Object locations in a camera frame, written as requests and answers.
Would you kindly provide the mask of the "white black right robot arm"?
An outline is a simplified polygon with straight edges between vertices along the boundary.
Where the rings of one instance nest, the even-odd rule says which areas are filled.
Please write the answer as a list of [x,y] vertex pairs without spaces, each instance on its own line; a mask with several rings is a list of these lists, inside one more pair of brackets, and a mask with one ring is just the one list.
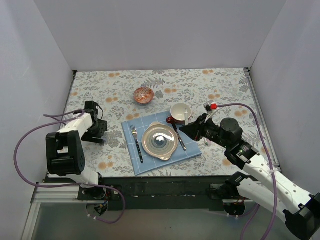
[[243,140],[243,129],[237,120],[228,117],[216,125],[207,116],[204,113],[195,122],[180,127],[180,131],[196,142],[206,138],[224,147],[229,162],[261,183],[255,184],[236,173],[234,181],[226,183],[227,195],[232,199],[242,195],[270,211],[277,210],[294,236],[309,240],[320,228],[320,195],[311,194],[272,170],[259,151]]

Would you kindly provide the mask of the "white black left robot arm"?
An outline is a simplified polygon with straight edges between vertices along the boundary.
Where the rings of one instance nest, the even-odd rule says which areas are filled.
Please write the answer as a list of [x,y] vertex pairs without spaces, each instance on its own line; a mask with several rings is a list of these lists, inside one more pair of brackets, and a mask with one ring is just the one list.
[[67,177],[80,184],[85,194],[95,200],[107,195],[106,187],[99,183],[101,175],[86,166],[82,142],[103,145],[108,122],[99,118],[102,108],[95,101],[86,101],[84,111],[74,113],[70,121],[57,132],[45,138],[47,170],[51,175]]

